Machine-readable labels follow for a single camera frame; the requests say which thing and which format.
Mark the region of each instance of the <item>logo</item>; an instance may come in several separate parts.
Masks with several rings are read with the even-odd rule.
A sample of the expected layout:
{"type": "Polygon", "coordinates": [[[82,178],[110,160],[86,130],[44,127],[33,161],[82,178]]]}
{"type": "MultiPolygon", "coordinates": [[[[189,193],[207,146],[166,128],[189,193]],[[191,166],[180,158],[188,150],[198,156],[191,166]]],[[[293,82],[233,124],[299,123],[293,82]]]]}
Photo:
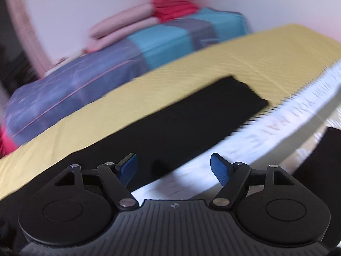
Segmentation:
{"type": "Polygon", "coordinates": [[[180,204],[178,204],[178,203],[172,203],[171,205],[170,205],[172,208],[178,208],[178,207],[180,207],[180,204]]]}

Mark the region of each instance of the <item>black object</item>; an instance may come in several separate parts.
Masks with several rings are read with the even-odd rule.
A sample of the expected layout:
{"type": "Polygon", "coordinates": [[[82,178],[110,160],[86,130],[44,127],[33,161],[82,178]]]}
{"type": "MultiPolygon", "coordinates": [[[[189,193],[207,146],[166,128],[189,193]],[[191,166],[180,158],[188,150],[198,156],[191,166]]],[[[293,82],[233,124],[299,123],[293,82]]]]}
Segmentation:
{"type": "Polygon", "coordinates": [[[12,95],[19,87],[36,81],[37,77],[24,52],[21,52],[11,62],[4,58],[4,52],[5,49],[0,46],[0,81],[9,95],[12,95]]]}
{"type": "Polygon", "coordinates": [[[333,249],[327,256],[341,256],[341,248],[337,247],[333,249]]]}
{"type": "MultiPolygon", "coordinates": [[[[222,78],[70,154],[0,201],[0,216],[16,231],[12,248],[17,252],[27,243],[17,221],[20,207],[68,166],[79,164],[83,170],[96,169],[105,162],[117,163],[134,151],[139,156],[139,168],[127,185],[129,191],[134,191],[205,152],[267,104],[246,84],[231,76],[222,78]]],[[[85,188],[100,193],[88,179],[84,178],[85,188]]]]}
{"type": "Polygon", "coordinates": [[[145,200],[140,207],[118,181],[127,179],[122,170],[134,174],[136,155],[96,170],[68,167],[22,207],[19,223],[30,243],[19,254],[338,255],[320,243],[329,224],[327,206],[280,167],[251,170],[213,154],[211,169],[224,187],[209,206],[203,200],[145,200]],[[84,190],[82,178],[86,176],[99,179],[92,182],[99,183],[101,195],[84,190]],[[264,190],[245,198],[251,184],[264,185],[264,190]],[[51,201],[59,206],[48,207],[51,201]],[[78,203],[83,209],[93,205],[92,216],[83,216],[78,203]],[[104,209],[93,203],[103,203],[104,209]]]}
{"type": "Polygon", "coordinates": [[[341,241],[341,130],[327,128],[320,142],[293,176],[327,204],[331,213],[323,243],[333,248],[341,241]]]}

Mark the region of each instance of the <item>bed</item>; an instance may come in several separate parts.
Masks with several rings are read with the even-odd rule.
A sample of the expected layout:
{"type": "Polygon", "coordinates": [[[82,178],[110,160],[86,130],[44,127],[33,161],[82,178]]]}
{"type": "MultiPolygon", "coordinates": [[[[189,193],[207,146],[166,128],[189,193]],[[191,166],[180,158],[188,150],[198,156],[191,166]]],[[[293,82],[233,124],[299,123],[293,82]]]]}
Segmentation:
{"type": "MultiPolygon", "coordinates": [[[[0,197],[20,188],[67,155],[221,77],[233,74],[271,106],[276,106],[319,76],[325,66],[340,56],[341,44],[299,25],[248,35],[197,51],[116,88],[3,158],[0,197]]],[[[301,139],[291,151],[305,140],[301,139]]],[[[201,191],[197,189],[183,198],[201,191]]]]}
{"type": "Polygon", "coordinates": [[[4,143],[11,152],[120,85],[194,51],[247,33],[241,14],[203,8],[79,57],[15,91],[6,107],[4,143]]]}
{"type": "MultiPolygon", "coordinates": [[[[340,58],[340,43],[306,27],[287,25],[216,44],[172,61],[66,116],[1,159],[0,197],[7,196],[2,200],[2,205],[11,205],[17,198],[30,196],[32,183],[39,178],[48,182],[61,163],[73,161],[82,166],[82,162],[77,162],[80,153],[87,151],[88,155],[96,158],[93,154],[105,153],[100,149],[103,147],[97,149],[97,145],[106,138],[230,78],[230,75],[267,100],[268,108],[257,113],[236,133],[160,179],[139,188],[127,187],[139,202],[147,198],[212,198],[221,185],[210,171],[211,153],[219,152],[231,161],[239,160],[231,154],[230,145],[238,143],[233,141],[234,138],[250,135],[250,130],[257,128],[259,120],[270,121],[272,126],[273,113],[285,112],[292,101],[305,99],[307,93],[318,90],[319,94],[323,93],[319,95],[319,102],[310,100],[312,104],[309,110],[302,111],[302,114],[294,112],[299,118],[291,122],[294,127],[276,139],[276,145],[262,148],[262,153],[253,158],[249,155],[249,158],[243,158],[245,154],[240,156],[241,160],[249,161],[247,163],[256,168],[278,163],[293,172],[309,154],[314,138],[325,124],[335,122],[331,120],[338,114],[341,104],[338,88],[340,58]],[[326,66],[331,66],[332,71],[323,73],[326,66]],[[334,80],[337,82],[333,87],[324,92],[319,90],[335,74],[337,76],[333,78],[337,78],[334,80]]],[[[237,108],[229,111],[233,115],[237,108]]],[[[253,147],[253,150],[259,151],[257,147],[253,147]]]]}

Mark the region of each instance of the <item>pink curtain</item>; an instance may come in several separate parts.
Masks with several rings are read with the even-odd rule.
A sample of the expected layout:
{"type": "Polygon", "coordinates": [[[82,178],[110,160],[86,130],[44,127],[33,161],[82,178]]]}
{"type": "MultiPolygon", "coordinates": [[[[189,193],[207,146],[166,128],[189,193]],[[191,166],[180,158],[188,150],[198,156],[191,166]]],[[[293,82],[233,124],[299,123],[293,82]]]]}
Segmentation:
{"type": "Polygon", "coordinates": [[[46,71],[53,67],[38,37],[35,34],[23,0],[6,0],[13,27],[23,46],[28,61],[36,71],[38,78],[43,78],[46,71]]]}

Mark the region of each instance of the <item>mattress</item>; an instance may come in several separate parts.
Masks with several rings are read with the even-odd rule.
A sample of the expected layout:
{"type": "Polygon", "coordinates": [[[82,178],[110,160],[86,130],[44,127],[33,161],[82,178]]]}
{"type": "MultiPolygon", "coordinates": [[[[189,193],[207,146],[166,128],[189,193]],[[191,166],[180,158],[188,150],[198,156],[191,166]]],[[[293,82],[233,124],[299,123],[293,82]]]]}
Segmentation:
{"type": "Polygon", "coordinates": [[[138,31],[16,90],[6,107],[6,139],[18,147],[122,84],[184,55],[246,33],[241,14],[208,8],[138,31]]]}
{"type": "MultiPolygon", "coordinates": [[[[328,128],[341,130],[341,103],[338,103],[340,100],[341,91],[337,99],[332,101],[332,105],[327,104],[328,109],[320,113],[320,115],[323,114],[321,122],[314,120],[308,123],[308,126],[303,130],[307,132],[307,136],[299,142],[299,145],[289,151],[286,154],[286,158],[281,161],[280,166],[283,169],[289,173],[293,173],[313,152],[328,128]]],[[[300,136],[295,133],[292,138],[298,139],[300,136]]]]}
{"type": "Polygon", "coordinates": [[[197,51],[116,88],[1,159],[0,197],[70,153],[221,77],[233,74],[275,106],[340,56],[340,43],[299,25],[251,34],[197,51]]]}

